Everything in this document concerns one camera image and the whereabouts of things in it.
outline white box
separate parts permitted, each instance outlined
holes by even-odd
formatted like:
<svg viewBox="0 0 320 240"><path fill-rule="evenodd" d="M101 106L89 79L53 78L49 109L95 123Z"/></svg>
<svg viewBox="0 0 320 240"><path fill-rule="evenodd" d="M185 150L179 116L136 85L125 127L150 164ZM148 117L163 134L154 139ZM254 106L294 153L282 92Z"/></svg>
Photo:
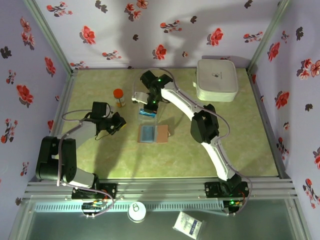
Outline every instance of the white box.
<svg viewBox="0 0 320 240"><path fill-rule="evenodd" d="M236 67L229 60L201 59L193 86L200 100L232 102L239 90Z"/></svg>

